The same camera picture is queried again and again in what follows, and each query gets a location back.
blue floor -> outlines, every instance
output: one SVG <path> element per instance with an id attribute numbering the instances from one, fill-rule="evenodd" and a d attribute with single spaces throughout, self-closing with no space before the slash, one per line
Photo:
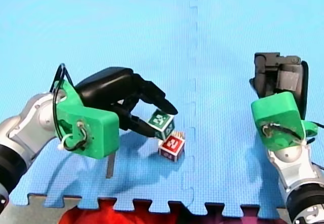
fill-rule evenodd
<path id="1" fill-rule="evenodd" d="M 177 130 L 186 133 L 185 155 L 172 163 L 156 141 L 121 132 L 115 174 L 105 179 L 106 159 L 56 150 L 51 141 L 11 194 L 47 195 L 47 207 L 80 196 L 80 208 L 97 198 L 152 200 L 150 211 L 168 212 L 181 201 L 194 214 L 205 203 L 223 203 L 225 216 L 240 205 L 260 205 L 276 218 L 283 205 L 277 174 L 256 136 L 249 86 L 255 52 L 298 55 L 310 67 L 307 118 L 324 122 L 322 49 L 324 0 L 0 0 L 0 120 L 16 115 L 32 95 L 48 91 L 59 63 L 73 81 L 108 66 L 131 67 L 154 81 L 177 107 Z M 147 119 L 154 107 L 134 114 Z M 324 132 L 312 157 L 324 164 Z"/>

robot finger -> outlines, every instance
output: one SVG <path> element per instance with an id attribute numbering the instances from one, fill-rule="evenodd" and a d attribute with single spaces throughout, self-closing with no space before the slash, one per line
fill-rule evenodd
<path id="1" fill-rule="evenodd" d="M 177 109 L 166 100 L 166 94 L 152 81 L 146 81 L 142 79 L 139 74 L 137 76 L 139 88 L 140 88 L 140 99 L 148 104 L 154 104 L 159 109 L 167 114 L 176 115 L 178 114 Z"/>
<path id="2" fill-rule="evenodd" d="M 155 130 L 139 117 L 131 115 L 128 109 L 124 108 L 123 105 L 119 103 L 113 104 L 109 107 L 109 111 L 113 111 L 118 115 L 119 128 L 123 130 L 130 129 L 146 137 L 155 137 Z"/>

green block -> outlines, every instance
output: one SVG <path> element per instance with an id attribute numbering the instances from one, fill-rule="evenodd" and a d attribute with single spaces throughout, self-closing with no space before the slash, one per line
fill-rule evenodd
<path id="1" fill-rule="evenodd" d="M 292 93 L 282 92 L 261 98 L 254 101 L 251 108 L 262 142 L 269 150 L 277 151 L 297 144 L 292 135 L 277 130 L 272 130 L 271 137 L 266 137 L 262 132 L 262 126 L 266 124 L 280 124 L 305 138 L 302 120 Z"/>
<path id="2" fill-rule="evenodd" d="M 157 109 L 148 124 L 155 129 L 155 136 L 158 139 L 165 140 L 175 129 L 174 116 L 166 114 Z"/>
<path id="3" fill-rule="evenodd" d="M 88 136 L 87 143 L 84 150 L 75 150 L 74 153 L 102 159 L 118 150 L 118 115 L 83 106 L 80 97 L 67 81 L 64 81 L 62 89 L 66 93 L 66 99 L 57 104 L 57 118 L 62 134 L 73 134 L 66 139 L 67 146 L 72 147 L 83 139 L 77 126 L 77 122 L 82 122 Z"/>

toy block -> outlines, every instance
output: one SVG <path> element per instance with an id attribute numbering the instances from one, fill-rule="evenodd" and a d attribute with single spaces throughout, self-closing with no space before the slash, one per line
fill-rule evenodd
<path id="1" fill-rule="evenodd" d="M 156 138 L 165 140 L 171 135 L 175 128 L 173 118 L 174 115 L 166 114 L 159 109 L 153 113 L 148 124 L 155 129 Z"/>

cube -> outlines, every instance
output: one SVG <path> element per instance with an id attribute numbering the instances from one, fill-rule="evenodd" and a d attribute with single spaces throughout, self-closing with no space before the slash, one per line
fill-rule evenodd
<path id="1" fill-rule="evenodd" d="M 158 154 L 177 162 L 184 151 L 185 139 L 179 134 L 171 134 L 165 141 L 159 140 Z"/>
<path id="2" fill-rule="evenodd" d="M 158 139 L 165 140 L 173 132 L 174 126 L 174 115 L 169 115 L 161 110 L 157 109 L 148 124 L 155 129 L 155 136 Z"/>

